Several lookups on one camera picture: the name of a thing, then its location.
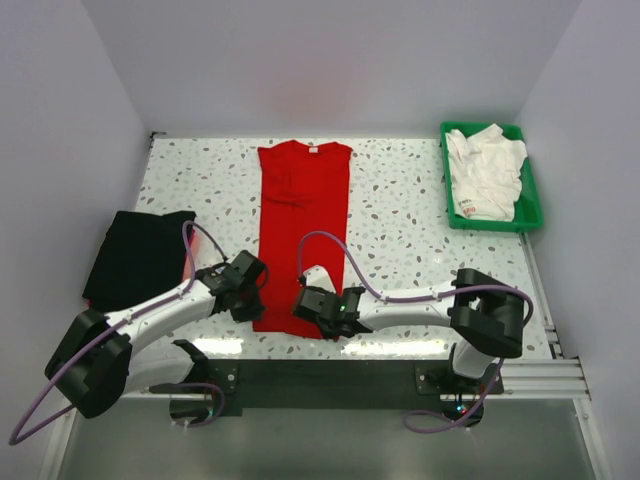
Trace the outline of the red t-shirt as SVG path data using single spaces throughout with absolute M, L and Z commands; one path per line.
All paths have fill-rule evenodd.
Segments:
M 260 333 L 319 339 L 318 328 L 292 315 L 299 268 L 324 267 L 336 289 L 344 277 L 344 254 L 325 231 L 346 241 L 352 148 L 336 142 L 309 146 L 296 140 L 258 149 L 262 171 L 259 259 L 269 275 L 260 297 L 265 306 L 252 324 Z

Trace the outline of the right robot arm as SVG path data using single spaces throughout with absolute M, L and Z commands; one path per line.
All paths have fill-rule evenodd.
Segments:
M 337 293 L 320 266 L 306 270 L 301 281 L 292 314 L 314 324 L 325 339 L 408 326 L 456 332 L 461 339 L 448 359 L 416 373 L 423 393 L 494 391 L 498 362 L 522 355 L 524 328 L 533 314 L 527 294 L 470 268 L 458 270 L 451 283 L 380 292 L 364 285 Z

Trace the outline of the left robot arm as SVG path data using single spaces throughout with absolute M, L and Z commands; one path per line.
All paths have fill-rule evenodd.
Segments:
M 137 306 L 78 314 L 45 368 L 47 379 L 87 419 L 109 410 L 122 395 L 149 388 L 210 392 L 208 358 L 191 342 L 176 340 L 170 353 L 143 350 L 190 323 L 228 312 L 239 322 L 260 318 L 260 290 L 268 267 L 246 250 L 231 262 L 196 271 L 177 287 Z

